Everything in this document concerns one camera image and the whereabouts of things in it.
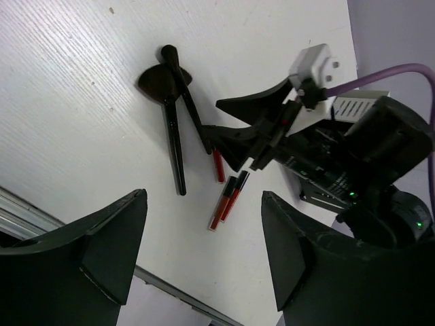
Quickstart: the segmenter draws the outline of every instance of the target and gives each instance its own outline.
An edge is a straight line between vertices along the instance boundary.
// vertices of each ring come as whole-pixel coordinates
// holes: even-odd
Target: black utensil
[[[160,52],[162,54],[162,57],[166,60],[166,64],[172,71],[172,74],[175,79],[175,83],[177,84],[177,87],[183,96],[184,102],[186,103],[186,107],[189,111],[190,117],[193,120],[193,123],[196,127],[196,131],[199,133],[199,137],[201,138],[201,141],[203,142],[205,151],[207,154],[211,155],[213,152],[213,149],[211,147],[211,144],[203,130],[203,124],[201,123],[201,119],[199,118],[198,111],[196,110],[195,103],[193,101],[192,95],[189,92],[188,89],[188,83],[184,79],[183,74],[181,72],[180,66],[179,66],[179,58],[178,58],[178,51],[175,46],[167,45],[164,46]]]
[[[192,76],[184,69],[181,71],[184,81],[190,84]],[[149,97],[164,105],[178,191],[180,195],[184,196],[186,195],[186,181],[184,179],[183,155],[181,153],[177,110],[175,107],[175,101],[179,98],[179,91],[175,85],[173,74],[166,65],[156,65],[141,75],[137,85]]]

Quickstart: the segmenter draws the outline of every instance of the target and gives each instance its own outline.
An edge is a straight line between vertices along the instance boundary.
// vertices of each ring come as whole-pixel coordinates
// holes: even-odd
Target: robotic arm
[[[340,76],[339,61],[326,44],[307,48],[274,88],[216,103],[250,127],[206,126],[206,133],[232,169],[248,158],[254,159],[253,170],[276,160],[336,198],[345,207],[337,220],[357,239],[400,248],[433,237],[427,206],[392,185],[432,154],[433,128],[386,96],[350,127],[336,121],[334,97],[325,87],[336,86]],[[293,88],[298,97],[284,103]],[[332,131],[324,128],[326,120]]]

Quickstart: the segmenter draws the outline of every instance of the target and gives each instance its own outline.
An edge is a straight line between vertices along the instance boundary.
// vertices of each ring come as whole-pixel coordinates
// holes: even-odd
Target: ventilation grille
[[[337,97],[332,104],[335,119],[343,122],[357,122],[376,102],[377,98]]]

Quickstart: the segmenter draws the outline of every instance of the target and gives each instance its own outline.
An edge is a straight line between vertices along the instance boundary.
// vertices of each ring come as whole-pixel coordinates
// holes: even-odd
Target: white table
[[[194,78],[205,124],[242,126],[215,101],[274,86],[310,45],[329,43],[345,80],[356,77],[346,0],[4,1],[0,185],[64,222],[145,188],[137,264],[240,323],[274,325],[260,199],[267,189],[294,202],[291,191],[269,164],[208,231],[222,185],[178,103],[188,195],[176,195],[162,109],[135,87],[166,43]],[[332,223],[333,214],[295,204]]]

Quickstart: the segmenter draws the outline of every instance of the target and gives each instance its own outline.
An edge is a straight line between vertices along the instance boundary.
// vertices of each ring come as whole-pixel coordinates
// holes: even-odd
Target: white robot part
[[[328,44],[319,44],[299,53],[290,69],[289,79],[296,90],[306,79],[312,79],[319,88],[331,88],[343,82],[343,69],[338,58],[332,57]],[[334,99],[320,102],[314,110],[303,107],[286,136],[328,119]]]

